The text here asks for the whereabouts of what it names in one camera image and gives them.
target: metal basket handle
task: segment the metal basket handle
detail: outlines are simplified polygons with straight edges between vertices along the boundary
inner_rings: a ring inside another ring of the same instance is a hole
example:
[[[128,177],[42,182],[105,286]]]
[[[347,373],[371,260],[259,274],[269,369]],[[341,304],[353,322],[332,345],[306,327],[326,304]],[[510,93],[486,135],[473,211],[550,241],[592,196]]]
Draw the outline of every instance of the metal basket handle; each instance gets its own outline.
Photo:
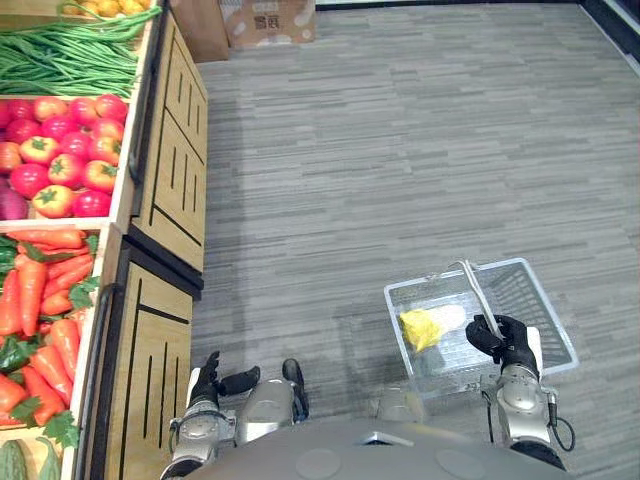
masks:
[[[458,260],[457,262],[454,262],[451,265],[449,265],[449,268],[454,267],[456,265],[460,265],[462,267],[462,271],[464,272],[464,275],[467,277],[467,280],[469,281],[471,290],[473,290],[473,293],[475,293],[476,298],[478,299],[478,302],[480,302],[480,306],[482,307],[482,313],[484,313],[484,318],[487,320],[487,325],[489,326],[489,330],[491,330],[491,333],[493,333],[493,335],[495,335],[500,340],[502,340],[504,336],[502,335],[502,332],[500,332],[500,329],[498,328],[498,324],[496,322],[495,317],[493,316],[493,312],[491,311],[489,302],[487,302],[487,298],[484,296],[484,293],[482,292],[482,288],[478,283],[478,279],[473,273],[473,266],[471,262],[469,262],[469,260],[467,259]]]

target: yellow fruit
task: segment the yellow fruit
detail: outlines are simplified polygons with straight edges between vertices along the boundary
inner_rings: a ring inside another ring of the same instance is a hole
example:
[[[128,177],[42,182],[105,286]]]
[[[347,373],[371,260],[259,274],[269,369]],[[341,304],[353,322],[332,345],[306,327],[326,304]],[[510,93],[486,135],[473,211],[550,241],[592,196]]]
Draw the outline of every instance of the yellow fruit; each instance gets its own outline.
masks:
[[[62,7],[62,13],[64,13],[65,15],[80,15],[81,12],[82,10],[73,5],[65,5],[64,7]]]
[[[98,9],[103,17],[115,17],[120,12],[120,7],[116,0],[100,0]]]
[[[95,2],[82,2],[80,4],[81,6],[83,6],[84,8],[86,8],[87,10],[89,10],[92,13],[95,13],[96,15],[100,15],[100,9],[98,8],[98,4]],[[92,17],[93,15],[91,15],[89,12],[86,12],[84,10],[82,10],[82,15],[84,15],[85,17]]]
[[[124,0],[120,5],[122,7],[122,13],[126,13],[127,15],[144,12],[142,5],[136,3],[135,0]]]

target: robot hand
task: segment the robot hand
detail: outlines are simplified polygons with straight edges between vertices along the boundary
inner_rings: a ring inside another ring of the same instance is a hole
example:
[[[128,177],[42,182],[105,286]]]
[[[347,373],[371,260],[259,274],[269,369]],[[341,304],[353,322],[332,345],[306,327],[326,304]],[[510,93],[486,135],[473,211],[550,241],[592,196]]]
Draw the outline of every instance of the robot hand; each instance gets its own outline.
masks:
[[[504,340],[494,336],[487,325],[484,315],[475,315],[473,322],[467,325],[466,334],[469,343],[483,353],[493,357],[496,364],[502,364],[502,370],[510,365],[520,365],[540,379],[536,357],[529,347],[527,327],[524,323],[506,315],[495,315]]]

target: cucumber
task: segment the cucumber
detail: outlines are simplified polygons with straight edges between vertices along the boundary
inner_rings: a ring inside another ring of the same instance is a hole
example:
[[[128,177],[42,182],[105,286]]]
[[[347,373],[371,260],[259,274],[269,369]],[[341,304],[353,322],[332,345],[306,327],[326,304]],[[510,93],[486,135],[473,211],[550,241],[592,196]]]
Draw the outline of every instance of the cucumber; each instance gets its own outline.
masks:
[[[15,440],[7,440],[0,448],[0,478],[27,480],[27,465],[24,454]]]

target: gray carpet floor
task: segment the gray carpet floor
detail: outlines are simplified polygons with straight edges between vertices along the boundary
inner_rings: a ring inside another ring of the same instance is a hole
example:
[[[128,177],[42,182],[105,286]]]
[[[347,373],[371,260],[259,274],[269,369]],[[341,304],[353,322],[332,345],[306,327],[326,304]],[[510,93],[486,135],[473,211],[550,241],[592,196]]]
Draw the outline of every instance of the gray carpet floor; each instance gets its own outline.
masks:
[[[192,362],[302,363],[318,419],[402,384],[383,288],[529,260],[576,347],[549,379],[583,479],[640,478],[640,81],[574,5],[322,12],[305,46],[202,64],[205,289]],[[429,422],[486,439],[484,404]]]

